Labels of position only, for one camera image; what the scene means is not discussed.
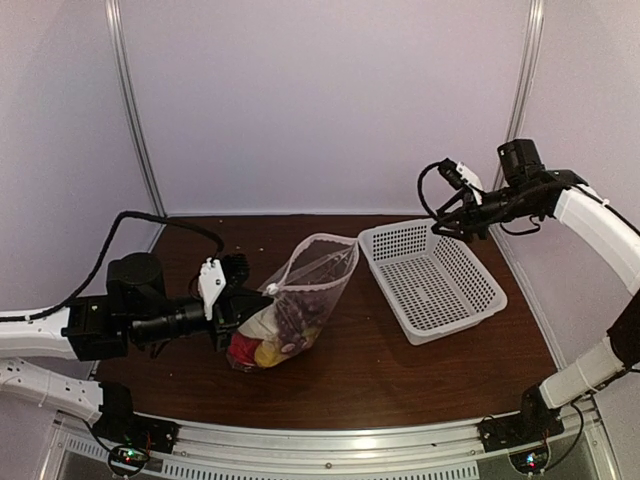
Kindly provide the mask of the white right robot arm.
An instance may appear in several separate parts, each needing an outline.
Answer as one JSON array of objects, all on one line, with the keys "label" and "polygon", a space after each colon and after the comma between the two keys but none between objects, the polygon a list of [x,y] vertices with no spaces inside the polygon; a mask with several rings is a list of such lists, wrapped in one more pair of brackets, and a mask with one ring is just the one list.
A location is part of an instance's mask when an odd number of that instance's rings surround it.
[{"label": "white right robot arm", "polygon": [[590,246],[619,277],[632,299],[603,340],[573,363],[527,389],[518,413],[478,425],[482,439],[541,441],[562,431],[562,407],[630,373],[639,363],[639,231],[571,170],[549,170],[531,139],[497,149],[506,184],[486,191],[477,175],[448,158],[425,167],[438,171],[455,194],[428,216],[432,232],[471,242],[492,225],[520,218],[554,219]]}]

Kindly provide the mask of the red toy bell pepper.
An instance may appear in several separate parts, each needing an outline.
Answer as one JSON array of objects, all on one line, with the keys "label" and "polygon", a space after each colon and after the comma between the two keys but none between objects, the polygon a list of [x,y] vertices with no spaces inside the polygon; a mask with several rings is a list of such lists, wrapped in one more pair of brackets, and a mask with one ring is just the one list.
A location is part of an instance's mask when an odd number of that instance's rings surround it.
[{"label": "red toy bell pepper", "polygon": [[256,366],[255,352],[261,344],[261,339],[246,337],[236,332],[227,349],[229,365],[236,370],[251,370]]}]

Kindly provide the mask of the yellow toy fruit front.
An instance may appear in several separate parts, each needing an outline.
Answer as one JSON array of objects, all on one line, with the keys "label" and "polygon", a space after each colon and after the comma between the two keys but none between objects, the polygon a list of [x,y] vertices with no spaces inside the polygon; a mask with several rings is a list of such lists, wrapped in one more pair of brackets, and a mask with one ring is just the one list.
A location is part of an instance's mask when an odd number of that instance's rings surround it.
[{"label": "yellow toy fruit front", "polygon": [[278,348],[273,349],[271,344],[262,343],[254,352],[255,364],[262,369],[272,368],[287,359],[286,354]]}]

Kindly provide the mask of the dark red toy grapes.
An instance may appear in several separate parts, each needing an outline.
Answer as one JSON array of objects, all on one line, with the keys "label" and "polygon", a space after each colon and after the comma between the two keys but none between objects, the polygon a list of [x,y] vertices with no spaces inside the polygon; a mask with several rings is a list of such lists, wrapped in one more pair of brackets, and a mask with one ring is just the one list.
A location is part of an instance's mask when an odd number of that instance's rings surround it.
[{"label": "dark red toy grapes", "polygon": [[315,342],[329,316],[326,300],[324,294],[291,292],[275,301],[277,337],[283,354],[298,354]]}]

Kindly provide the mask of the clear zip top bag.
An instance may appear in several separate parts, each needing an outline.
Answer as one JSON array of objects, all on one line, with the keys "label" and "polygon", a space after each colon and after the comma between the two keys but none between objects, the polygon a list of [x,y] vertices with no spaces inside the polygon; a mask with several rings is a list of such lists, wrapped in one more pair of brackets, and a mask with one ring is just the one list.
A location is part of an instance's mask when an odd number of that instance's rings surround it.
[{"label": "clear zip top bag", "polygon": [[302,240],[259,292],[270,304],[234,333],[226,357],[243,372],[273,368],[309,350],[359,262],[353,237],[316,233]]}]

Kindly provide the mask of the white perforated plastic basket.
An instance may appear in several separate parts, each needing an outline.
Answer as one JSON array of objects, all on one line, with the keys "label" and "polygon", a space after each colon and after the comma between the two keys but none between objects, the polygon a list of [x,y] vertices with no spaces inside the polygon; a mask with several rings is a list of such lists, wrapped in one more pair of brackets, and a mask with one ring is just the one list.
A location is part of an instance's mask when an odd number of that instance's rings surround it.
[{"label": "white perforated plastic basket", "polygon": [[432,224],[408,220],[358,235],[369,270],[413,346],[472,328],[508,304],[471,249],[434,234]]}]

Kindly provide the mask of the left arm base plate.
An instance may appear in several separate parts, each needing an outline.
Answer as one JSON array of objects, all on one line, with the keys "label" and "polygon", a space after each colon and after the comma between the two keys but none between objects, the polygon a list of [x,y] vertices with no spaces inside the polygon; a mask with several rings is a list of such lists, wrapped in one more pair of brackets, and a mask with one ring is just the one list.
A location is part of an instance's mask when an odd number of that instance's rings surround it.
[{"label": "left arm base plate", "polygon": [[133,415],[128,419],[102,416],[91,426],[99,438],[134,446],[139,449],[171,454],[179,425],[168,420]]}]

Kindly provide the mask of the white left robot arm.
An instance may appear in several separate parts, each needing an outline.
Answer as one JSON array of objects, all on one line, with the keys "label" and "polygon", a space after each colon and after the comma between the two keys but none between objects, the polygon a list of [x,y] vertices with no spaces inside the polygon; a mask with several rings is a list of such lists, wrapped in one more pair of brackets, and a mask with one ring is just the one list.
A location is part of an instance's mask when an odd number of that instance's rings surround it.
[{"label": "white left robot arm", "polygon": [[81,362],[123,358],[129,348],[151,348],[207,334],[218,350],[270,298],[244,286],[249,266],[242,254],[209,258],[195,277],[189,298],[166,294],[163,270],[153,254],[136,253],[108,266],[104,295],[74,296],[43,311],[10,313],[1,319],[1,389],[72,414],[123,444],[144,433],[129,389],[118,383],[83,382],[30,363],[31,358]]}]

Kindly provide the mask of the white toy cauliflower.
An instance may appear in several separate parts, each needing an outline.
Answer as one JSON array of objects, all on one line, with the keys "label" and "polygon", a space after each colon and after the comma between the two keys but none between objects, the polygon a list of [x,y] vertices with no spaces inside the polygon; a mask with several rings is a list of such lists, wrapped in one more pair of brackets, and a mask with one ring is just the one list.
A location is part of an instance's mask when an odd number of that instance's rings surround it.
[{"label": "white toy cauliflower", "polygon": [[238,333],[247,338],[261,341],[276,338],[279,334],[279,327],[275,318],[274,306],[270,305],[252,315],[238,328]]}]

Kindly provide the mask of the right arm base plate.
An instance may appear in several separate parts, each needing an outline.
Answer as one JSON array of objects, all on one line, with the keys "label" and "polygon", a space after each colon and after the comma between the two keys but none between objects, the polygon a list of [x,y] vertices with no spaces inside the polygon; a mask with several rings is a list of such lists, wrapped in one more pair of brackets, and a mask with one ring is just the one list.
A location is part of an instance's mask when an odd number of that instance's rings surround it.
[{"label": "right arm base plate", "polygon": [[541,443],[565,431],[561,420],[551,418],[542,425],[528,424],[519,413],[504,417],[487,416],[476,424],[486,453]]}]

